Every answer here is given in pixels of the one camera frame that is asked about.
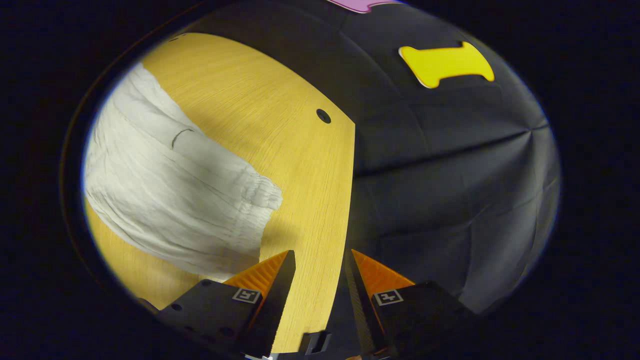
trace black fabric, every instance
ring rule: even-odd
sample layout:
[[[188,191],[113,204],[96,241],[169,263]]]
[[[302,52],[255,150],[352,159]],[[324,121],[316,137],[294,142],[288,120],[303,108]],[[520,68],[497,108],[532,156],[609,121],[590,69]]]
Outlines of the black fabric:
[[[436,281],[476,313],[534,267],[558,209],[556,145],[533,94],[480,41],[405,4],[356,14],[325,0],[243,1],[185,31],[273,57],[356,124],[346,249]],[[460,76],[427,89],[397,53],[461,41],[484,55],[494,82]],[[339,336],[326,358],[358,353],[344,271],[327,329]]]

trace black hole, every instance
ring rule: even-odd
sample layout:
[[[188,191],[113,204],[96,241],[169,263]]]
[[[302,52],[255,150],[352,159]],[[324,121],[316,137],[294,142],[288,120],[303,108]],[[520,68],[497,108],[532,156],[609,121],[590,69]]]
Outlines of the black hole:
[[[221,327],[219,331],[222,333],[222,335],[228,336],[228,337],[231,337],[235,334],[234,330],[231,329],[230,327]]]
[[[316,110],[316,114],[318,114],[318,117],[323,122],[325,122],[327,124],[329,124],[331,122],[331,117],[329,117],[329,114],[327,114],[326,111],[324,111],[322,109],[318,109],[318,110]]]
[[[216,343],[216,340],[215,340],[214,338],[210,337],[209,335],[202,335],[202,338],[203,338],[204,340],[207,340],[208,342],[210,342],[210,343],[212,343],[212,344],[215,344],[215,343]]]

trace wrinkled fabric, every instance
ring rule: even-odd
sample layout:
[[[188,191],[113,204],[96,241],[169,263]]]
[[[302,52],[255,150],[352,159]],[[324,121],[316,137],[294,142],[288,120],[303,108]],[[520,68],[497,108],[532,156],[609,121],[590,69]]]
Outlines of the wrinkled fabric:
[[[258,262],[282,192],[206,137],[142,64],[104,104],[84,193],[121,239],[178,267],[228,279]]]

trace wood grain surface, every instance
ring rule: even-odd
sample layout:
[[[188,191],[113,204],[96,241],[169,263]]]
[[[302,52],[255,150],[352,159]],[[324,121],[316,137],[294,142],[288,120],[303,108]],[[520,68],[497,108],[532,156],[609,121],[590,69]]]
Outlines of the wood grain surface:
[[[238,42],[189,33],[142,62],[204,133],[282,189],[260,260],[294,250],[296,274],[272,352],[296,352],[304,332],[326,327],[349,215],[355,126],[320,91],[276,60]],[[322,109],[331,123],[320,120]],[[159,309],[203,277],[113,234],[87,204],[106,262],[134,296]]]

